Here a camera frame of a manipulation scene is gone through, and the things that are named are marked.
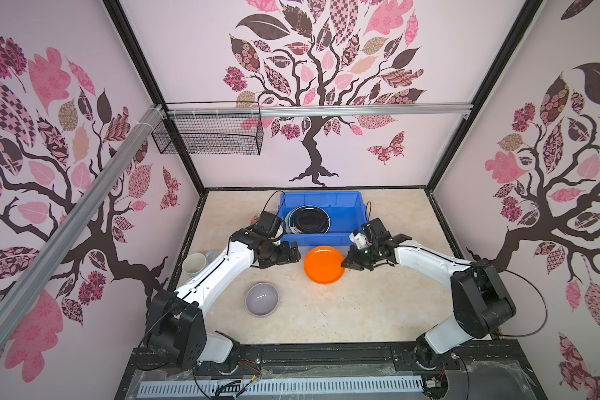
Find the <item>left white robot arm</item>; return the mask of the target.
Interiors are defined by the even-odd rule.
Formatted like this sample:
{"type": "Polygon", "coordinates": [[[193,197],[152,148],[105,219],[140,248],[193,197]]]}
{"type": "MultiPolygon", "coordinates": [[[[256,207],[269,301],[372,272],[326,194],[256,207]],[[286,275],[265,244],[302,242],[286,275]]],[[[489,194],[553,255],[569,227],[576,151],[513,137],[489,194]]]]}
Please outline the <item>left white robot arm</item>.
{"type": "Polygon", "coordinates": [[[215,363],[227,373],[235,370],[240,343],[224,333],[208,332],[206,316],[243,271],[300,261],[298,245],[284,241],[283,235],[283,219],[266,211],[255,224],[234,232],[225,250],[201,273],[173,292],[156,294],[142,345],[184,370],[200,363],[215,363]]]}

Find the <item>lavender grey bowl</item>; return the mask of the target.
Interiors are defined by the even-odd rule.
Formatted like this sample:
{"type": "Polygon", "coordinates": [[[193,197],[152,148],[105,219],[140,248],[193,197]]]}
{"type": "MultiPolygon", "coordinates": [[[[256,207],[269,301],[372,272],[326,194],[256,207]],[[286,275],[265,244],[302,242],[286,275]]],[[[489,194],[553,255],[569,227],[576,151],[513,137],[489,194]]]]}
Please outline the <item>lavender grey bowl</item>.
{"type": "Polygon", "coordinates": [[[253,285],[245,296],[245,307],[256,318],[266,318],[278,308],[278,290],[271,283],[253,285]]]}

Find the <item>cream mug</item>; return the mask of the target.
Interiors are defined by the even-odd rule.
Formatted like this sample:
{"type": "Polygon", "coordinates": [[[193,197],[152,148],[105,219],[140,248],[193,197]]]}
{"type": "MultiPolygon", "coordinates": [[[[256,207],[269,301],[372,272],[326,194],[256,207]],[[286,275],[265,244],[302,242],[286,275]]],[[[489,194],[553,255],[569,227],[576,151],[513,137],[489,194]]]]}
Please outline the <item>cream mug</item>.
{"type": "Polygon", "coordinates": [[[215,259],[214,252],[207,253],[191,253],[188,255],[182,264],[182,272],[189,278],[193,278],[205,270],[210,263],[215,259]]]}

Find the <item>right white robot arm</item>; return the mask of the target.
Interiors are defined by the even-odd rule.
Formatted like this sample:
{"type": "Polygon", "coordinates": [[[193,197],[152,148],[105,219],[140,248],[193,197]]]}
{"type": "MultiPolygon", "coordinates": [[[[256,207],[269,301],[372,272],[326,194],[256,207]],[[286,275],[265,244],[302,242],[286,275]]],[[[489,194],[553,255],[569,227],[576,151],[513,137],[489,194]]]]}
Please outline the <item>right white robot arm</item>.
{"type": "Polygon", "coordinates": [[[422,369],[435,369],[443,355],[490,335],[517,312],[494,266],[431,250],[405,234],[391,235],[379,218],[353,231],[349,239],[352,245],[343,268],[372,271],[385,264],[411,268],[451,291],[453,314],[416,341],[413,357],[422,369]]]}

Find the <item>white plate green rim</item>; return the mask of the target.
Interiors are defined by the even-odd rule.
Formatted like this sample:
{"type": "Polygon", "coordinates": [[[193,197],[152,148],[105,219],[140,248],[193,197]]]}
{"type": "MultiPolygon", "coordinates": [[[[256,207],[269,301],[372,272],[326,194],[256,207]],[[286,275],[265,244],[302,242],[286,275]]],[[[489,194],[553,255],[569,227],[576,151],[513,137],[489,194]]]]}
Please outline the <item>white plate green rim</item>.
{"type": "Polygon", "coordinates": [[[291,211],[289,211],[284,219],[284,231],[286,234],[294,234],[293,231],[293,213],[294,213],[294,209],[292,209],[291,211]]]}

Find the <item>blue plastic bin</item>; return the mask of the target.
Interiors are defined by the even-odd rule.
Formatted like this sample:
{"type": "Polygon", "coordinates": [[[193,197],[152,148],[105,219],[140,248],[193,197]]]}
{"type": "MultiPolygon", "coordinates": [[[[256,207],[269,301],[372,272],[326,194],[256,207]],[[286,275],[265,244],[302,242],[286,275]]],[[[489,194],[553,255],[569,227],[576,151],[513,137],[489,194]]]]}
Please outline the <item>blue plastic bin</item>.
{"type": "Polygon", "coordinates": [[[327,233],[286,234],[283,240],[295,242],[300,247],[348,247],[352,244],[350,233],[367,222],[366,204],[360,192],[293,192],[281,196],[282,206],[278,213],[283,221],[292,209],[313,206],[323,209],[331,220],[327,233]]]}

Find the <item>black plate orange underside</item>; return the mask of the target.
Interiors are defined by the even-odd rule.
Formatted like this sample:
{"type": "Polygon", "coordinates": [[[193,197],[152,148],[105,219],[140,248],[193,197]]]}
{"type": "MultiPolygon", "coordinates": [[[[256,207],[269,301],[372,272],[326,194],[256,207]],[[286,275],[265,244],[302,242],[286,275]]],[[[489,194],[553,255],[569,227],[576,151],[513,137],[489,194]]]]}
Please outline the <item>black plate orange underside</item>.
{"type": "Polygon", "coordinates": [[[331,226],[331,220],[323,209],[303,206],[290,213],[288,226],[295,234],[327,233],[331,226]]]}

